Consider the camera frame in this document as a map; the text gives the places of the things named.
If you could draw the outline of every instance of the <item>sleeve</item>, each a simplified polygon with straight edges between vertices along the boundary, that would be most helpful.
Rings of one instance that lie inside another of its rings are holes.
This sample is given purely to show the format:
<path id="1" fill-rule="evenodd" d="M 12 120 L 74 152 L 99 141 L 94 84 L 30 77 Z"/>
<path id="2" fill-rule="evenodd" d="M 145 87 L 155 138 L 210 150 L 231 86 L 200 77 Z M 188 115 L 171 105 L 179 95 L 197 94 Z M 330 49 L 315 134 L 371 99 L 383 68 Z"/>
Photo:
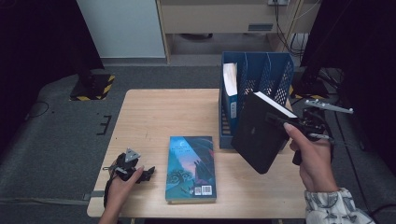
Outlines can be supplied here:
<path id="1" fill-rule="evenodd" d="M 304 193 L 306 200 L 306 223 L 374 224 L 374 221 L 355 207 L 352 195 L 347 189 L 336 192 Z"/>

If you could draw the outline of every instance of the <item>hand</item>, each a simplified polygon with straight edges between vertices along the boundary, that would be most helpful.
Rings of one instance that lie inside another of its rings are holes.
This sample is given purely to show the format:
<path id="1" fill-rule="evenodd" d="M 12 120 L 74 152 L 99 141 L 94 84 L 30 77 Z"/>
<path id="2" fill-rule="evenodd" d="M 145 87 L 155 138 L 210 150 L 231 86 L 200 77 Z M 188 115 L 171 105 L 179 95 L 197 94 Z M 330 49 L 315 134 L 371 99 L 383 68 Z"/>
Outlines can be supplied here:
<path id="1" fill-rule="evenodd" d="M 125 204 L 135 182 L 143 174 L 143 170 L 144 166 L 139 167 L 127 181 L 121 180 L 119 176 L 113 179 L 108 190 L 105 212 L 102 214 L 99 223 L 117 223 L 120 210 Z"/>
<path id="2" fill-rule="evenodd" d="M 303 162 L 300 164 L 300 177 L 310 192 L 338 191 L 332 175 L 331 150 L 328 140 L 309 141 L 296 127 L 284 124 L 286 133 L 292 139 L 290 148 L 301 150 Z"/>

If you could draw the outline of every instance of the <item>blue file organizer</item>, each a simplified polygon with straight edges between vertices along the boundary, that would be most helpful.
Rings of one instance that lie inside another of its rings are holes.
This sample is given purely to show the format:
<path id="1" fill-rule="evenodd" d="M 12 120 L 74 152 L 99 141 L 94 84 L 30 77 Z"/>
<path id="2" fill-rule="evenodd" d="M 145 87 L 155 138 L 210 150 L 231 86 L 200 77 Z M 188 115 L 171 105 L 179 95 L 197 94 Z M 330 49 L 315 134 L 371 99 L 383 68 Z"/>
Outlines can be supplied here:
<path id="1" fill-rule="evenodd" d="M 237 117 L 242 110 L 245 96 L 251 91 L 262 91 L 280 105 L 285 105 L 294 75 L 294 63 L 289 53 L 227 51 L 222 53 L 221 72 L 225 63 L 237 63 Z M 223 89 L 224 81 L 220 74 L 219 147 L 232 149 L 232 127 L 223 109 Z"/>

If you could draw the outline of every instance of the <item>wooden table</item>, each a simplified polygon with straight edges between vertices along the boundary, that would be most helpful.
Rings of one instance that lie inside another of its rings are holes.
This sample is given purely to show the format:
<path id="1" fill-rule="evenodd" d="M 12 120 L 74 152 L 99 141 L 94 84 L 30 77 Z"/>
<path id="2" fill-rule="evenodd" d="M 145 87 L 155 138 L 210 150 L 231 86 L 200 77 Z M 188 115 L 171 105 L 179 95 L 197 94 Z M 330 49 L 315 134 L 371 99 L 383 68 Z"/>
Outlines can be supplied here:
<path id="1" fill-rule="evenodd" d="M 291 163 L 289 144 L 265 175 L 232 149 L 219 148 L 219 90 L 130 90 L 126 93 L 103 166 L 127 147 L 141 154 L 137 166 L 156 167 L 149 182 L 135 185 L 121 217 L 304 218 L 304 185 Z M 169 136 L 210 135 L 215 149 L 218 198 L 215 203 L 168 204 L 165 179 Z M 94 190 L 104 190 L 101 170 Z M 90 217 L 100 217 L 103 198 L 91 198 Z"/>

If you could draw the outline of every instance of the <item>floor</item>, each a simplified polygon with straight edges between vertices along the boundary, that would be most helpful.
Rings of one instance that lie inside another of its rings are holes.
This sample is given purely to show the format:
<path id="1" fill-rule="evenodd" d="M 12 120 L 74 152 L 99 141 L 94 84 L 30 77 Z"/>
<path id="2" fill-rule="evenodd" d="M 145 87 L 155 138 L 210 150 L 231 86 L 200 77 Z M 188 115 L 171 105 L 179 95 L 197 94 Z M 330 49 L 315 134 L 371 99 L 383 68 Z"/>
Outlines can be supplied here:
<path id="1" fill-rule="evenodd" d="M 128 89 L 144 88 L 217 88 L 223 51 L 272 51 L 265 35 L 178 35 L 174 38 L 169 63 L 164 60 L 120 60 L 106 63 L 106 70 L 117 76 L 108 99 L 95 102 L 69 102 L 67 94 L 77 81 L 66 77 L 43 88 L 32 109 L 38 116 L 29 119 L 13 143 L 8 160 L 0 166 L 0 217 L 2 223 L 96 223 L 81 205 L 46 204 L 29 201 L 16 203 L 15 198 L 62 198 L 80 202 L 82 193 L 92 190 L 106 145 Z M 296 42 L 303 45 L 302 39 Z M 296 71 L 300 58 L 293 57 Z M 338 76 L 336 70 L 323 70 Z M 327 103 L 338 96 L 328 86 Z M 301 115 L 304 101 L 290 99 L 293 110 Z M 103 116 L 112 115 L 109 134 L 98 124 Z M 349 189 L 356 205 L 368 213 L 384 204 L 396 203 L 396 177 L 373 151 L 364 151 L 350 117 L 333 112 L 326 114 L 337 139 L 334 175 L 340 187 Z M 393 223 L 396 209 L 379 211 L 378 223 Z M 163 220 L 137 219 L 135 223 Z M 272 220 L 272 223 L 302 224 L 301 219 Z"/>

